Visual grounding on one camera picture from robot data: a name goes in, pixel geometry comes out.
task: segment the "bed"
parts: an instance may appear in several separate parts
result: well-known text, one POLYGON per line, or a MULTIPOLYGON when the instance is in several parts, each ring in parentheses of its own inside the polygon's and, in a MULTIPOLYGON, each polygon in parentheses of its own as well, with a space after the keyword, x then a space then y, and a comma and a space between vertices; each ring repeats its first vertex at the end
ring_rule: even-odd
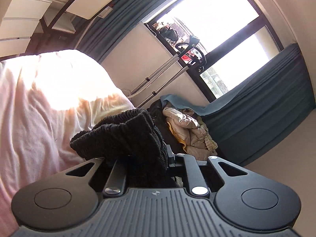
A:
POLYGON ((77 50, 0 62, 0 237, 23 186, 83 162, 69 146, 81 130, 134 106, 95 60, 77 50))

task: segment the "silver screw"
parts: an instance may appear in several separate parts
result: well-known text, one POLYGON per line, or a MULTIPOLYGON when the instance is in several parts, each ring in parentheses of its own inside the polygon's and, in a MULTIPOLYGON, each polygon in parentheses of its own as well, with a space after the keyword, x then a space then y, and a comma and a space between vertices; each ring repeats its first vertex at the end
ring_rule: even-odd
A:
POLYGON ((119 194, 121 190, 118 187, 107 187, 104 192, 109 195, 119 194))
POLYGON ((204 194, 207 194, 208 189, 202 186, 197 186, 197 187, 192 188, 192 192, 196 195, 204 195, 204 194))

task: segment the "black window frame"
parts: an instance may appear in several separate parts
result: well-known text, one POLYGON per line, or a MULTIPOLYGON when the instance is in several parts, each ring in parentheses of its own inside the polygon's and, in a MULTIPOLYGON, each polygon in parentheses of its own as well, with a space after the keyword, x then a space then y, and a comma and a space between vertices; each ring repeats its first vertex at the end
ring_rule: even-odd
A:
MULTIPOLYGON (((166 39, 162 35, 160 35, 160 33, 153 27, 153 24, 156 23, 158 19, 160 19, 163 15, 167 14, 169 11, 171 11, 176 5, 178 5, 182 1, 183 0, 175 1, 173 4, 168 6, 165 10, 160 12, 158 15, 156 15, 153 19, 151 19, 148 23, 145 24, 151 31, 156 33, 157 39, 167 48, 167 50, 172 55, 175 55, 176 51, 171 47, 171 45, 166 41, 166 39)), ((259 6, 256 4, 256 2, 254 0, 248 0, 248 2, 256 10, 259 16, 255 18, 253 21, 251 21, 249 24, 247 24, 245 27, 243 27, 241 30, 239 30, 237 33, 235 33, 233 36, 228 38, 225 42, 223 42, 218 47, 216 47, 214 50, 206 54, 205 56, 206 56, 207 63, 204 66, 204 71, 210 68, 219 59, 221 59, 223 56, 228 54, 230 51, 236 48, 239 44, 241 44, 243 41, 245 41, 247 38, 255 34, 257 31, 259 31, 263 27, 265 27, 266 30, 269 32, 279 52, 284 49, 272 25, 270 24, 266 16, 263 14, 259 6)), ((186 63, 182 59, 179 59, 178 62, 182 67, 186 66, 186 63)), ((198 86, 198 88, 201 90, 201 92, 204 94, 204 96, 207 98, 209 102, 216 100, 216 97, 213 94, 213 92, 210 90, 210 88, 207 86, 204 80, 200 77, 200 74, 202 72, 197 72, 197 70, 194 67, 191 67, 190 69, 187 70, 187 73, 192 78, 192 80, 195 82, 195 84, 198 86)))

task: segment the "white blanket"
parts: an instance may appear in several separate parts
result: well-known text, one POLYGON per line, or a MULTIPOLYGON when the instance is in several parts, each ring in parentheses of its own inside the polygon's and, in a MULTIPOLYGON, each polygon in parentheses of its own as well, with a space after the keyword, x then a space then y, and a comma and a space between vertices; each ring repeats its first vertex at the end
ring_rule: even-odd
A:
POLYGON ((104 68, 76 50, 0 62, 0 237, 23 186, 83 162, 69 146, 81 130, 134 106, 104 68))

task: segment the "beige puffer jacket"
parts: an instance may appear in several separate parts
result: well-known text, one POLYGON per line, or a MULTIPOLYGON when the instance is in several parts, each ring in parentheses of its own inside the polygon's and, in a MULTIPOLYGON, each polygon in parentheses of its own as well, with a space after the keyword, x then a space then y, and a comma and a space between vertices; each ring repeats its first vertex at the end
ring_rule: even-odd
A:
POLYGON ((173 135, 184 144, 183 149, 187 154, 193 155, 200 161, 206 161, 209 156, 217 155, 215 150, 218 146, 209 135, 201 118, 198 123, 193 117, 169 107, 164 108, 162 113, 166 116, 173 135))

